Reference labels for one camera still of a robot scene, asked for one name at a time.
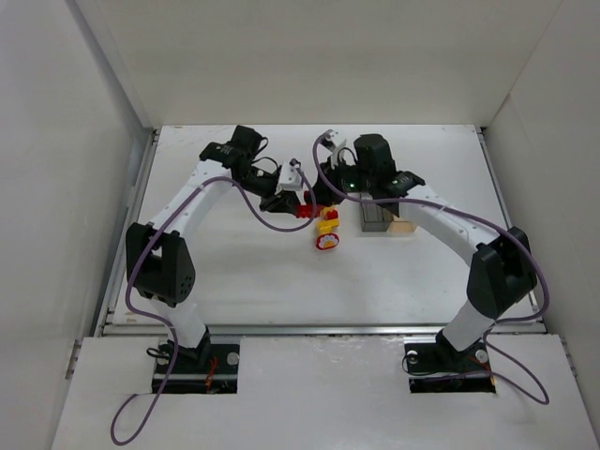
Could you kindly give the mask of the red L-shaped lego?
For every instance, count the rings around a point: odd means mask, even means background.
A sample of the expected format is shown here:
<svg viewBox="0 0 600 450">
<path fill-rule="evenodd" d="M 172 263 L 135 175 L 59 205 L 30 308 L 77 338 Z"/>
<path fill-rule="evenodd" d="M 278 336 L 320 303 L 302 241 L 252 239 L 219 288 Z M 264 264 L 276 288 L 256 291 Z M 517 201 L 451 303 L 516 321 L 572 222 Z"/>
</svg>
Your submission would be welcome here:
<svg viewBox="0 0 600 450">
<path fill-rule="evenodd" d="M 296 208 L 295 216 L 297 218 L 318 218 L 323 210 L 322 205 L 313 205 L 312 203 L 308 204 L 299 204 Z"/>
</svg>

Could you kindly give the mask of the yellow square lego brick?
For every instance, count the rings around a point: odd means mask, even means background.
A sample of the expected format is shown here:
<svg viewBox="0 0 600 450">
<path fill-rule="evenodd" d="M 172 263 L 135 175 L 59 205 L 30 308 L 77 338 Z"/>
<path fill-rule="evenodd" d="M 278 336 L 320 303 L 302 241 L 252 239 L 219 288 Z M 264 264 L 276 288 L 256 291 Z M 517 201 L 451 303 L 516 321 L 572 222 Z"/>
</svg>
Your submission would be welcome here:
<svg viewBox="0 0 600 450">
<path fill-rule="evenodd" d="M 339 226 L 339 220 L 337 218 L 329 219 L 329 220 L 322 220 L 317 223 L 318 234 L 332 233 L 333 231 L 335 231 L 337 229 L 338 226 Z"/>
</svg>

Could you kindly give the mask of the yellow peacock lego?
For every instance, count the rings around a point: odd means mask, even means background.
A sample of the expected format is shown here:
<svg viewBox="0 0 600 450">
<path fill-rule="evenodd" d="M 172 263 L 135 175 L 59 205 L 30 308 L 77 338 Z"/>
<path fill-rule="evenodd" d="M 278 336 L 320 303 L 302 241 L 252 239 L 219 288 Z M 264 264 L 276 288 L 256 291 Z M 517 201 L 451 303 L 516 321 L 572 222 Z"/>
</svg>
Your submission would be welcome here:
<svg viewBox="0 0 600 450">
<path fill-rule="evenodd" d="M 331 205 L 331 206 L 325 206 L 322 210 L 323 214 L 329 213 L 329 212 L 333 212 L 333 211 L 337 211 L 337 206 L 336 205 Z"/>
</svg>

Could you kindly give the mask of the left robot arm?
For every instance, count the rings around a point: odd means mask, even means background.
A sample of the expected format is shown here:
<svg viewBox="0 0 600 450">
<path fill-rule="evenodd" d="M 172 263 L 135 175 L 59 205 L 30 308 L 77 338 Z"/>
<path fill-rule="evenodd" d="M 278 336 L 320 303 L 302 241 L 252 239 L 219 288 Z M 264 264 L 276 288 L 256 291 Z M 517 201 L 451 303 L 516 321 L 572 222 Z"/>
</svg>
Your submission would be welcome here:
<svg viewBox="0 0 600 450">
<path fill-rule="evenodd" d="M 191 176 L 175 196 L 146 223 L 126 232 L 126 297 L 137 293 L 152 302 L 146 317 L 167 326 L 177 349 L 199 351 L 208 339 L 197 301 L 190 299 L 197 272 L 188 248 L 210 210 L 231 188 L 246 200 L 260 198 L 251 211 L 296 215 L 297 191 L 305 184 L 298 164 L 290 164 L 292 188 L 284 189 L 281 167 L 265 172 L 255 164 L 265 137 L 238 126 L 225 143 L 210 142 L 201 151 Z"/>
</svg>

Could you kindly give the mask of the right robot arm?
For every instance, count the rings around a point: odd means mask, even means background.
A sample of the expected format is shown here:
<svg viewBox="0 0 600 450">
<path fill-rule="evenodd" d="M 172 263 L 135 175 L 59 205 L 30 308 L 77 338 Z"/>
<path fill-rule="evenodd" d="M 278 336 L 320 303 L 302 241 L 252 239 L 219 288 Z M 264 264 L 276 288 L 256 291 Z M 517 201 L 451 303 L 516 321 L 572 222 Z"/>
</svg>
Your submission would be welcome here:
<svg viewBox="0 0 600 450">
<path fill-rule="evenodd" d="M 465 303 L 436 337 L 442 353 L 465 353 L 496 323 L 505 322 L 505 312 L 537 286 L 538 267 L 524 231 L 503 229 L 457 210 L 420 175 L 399 169 L 380 134 L 355 140 L 351 164 L 344 161 L 342 150 L 331 131 L 312 145 L 317 203 L 348 200 L 380 206 L 437 238 L 469 268 Z"/>
</svg>

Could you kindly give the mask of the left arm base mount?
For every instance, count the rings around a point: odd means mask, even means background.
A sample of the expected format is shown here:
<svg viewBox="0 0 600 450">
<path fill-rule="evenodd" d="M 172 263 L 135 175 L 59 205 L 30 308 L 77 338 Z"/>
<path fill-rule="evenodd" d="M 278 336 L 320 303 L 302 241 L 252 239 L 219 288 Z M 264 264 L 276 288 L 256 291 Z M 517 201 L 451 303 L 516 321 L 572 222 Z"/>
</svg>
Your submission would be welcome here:
<svg viewBox="0 0 600 450">
<path fill-rule="evenodd" d="M 145 352 L 155 360 L 151 389 L 156 394 L 165 379 L 173 354 L 173 345 L 170 341 L 161 342 L 157 347 L 147 348 Z M 202 356 L 199 361 L 190 359 L 181 349 L 162 393 L 236 394 L 240 356 L 238 342 L 213 342 L 208 354 Z"/>
</svg>

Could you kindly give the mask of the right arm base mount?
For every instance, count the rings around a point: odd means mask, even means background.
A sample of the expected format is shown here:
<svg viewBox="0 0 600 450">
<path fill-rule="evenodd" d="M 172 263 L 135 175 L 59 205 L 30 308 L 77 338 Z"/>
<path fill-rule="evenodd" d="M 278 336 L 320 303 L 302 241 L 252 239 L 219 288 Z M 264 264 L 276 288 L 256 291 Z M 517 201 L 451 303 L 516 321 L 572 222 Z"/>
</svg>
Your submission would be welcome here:
<svg viewBox="0 0 600 450">
<path fill-rule="evenodd" d="M 404 344 L 402 368 L 412 394 L 495 394 L 485 344 L 476 342 L 457 358 L 445 359 L 434 342 Z"/>
</svg>

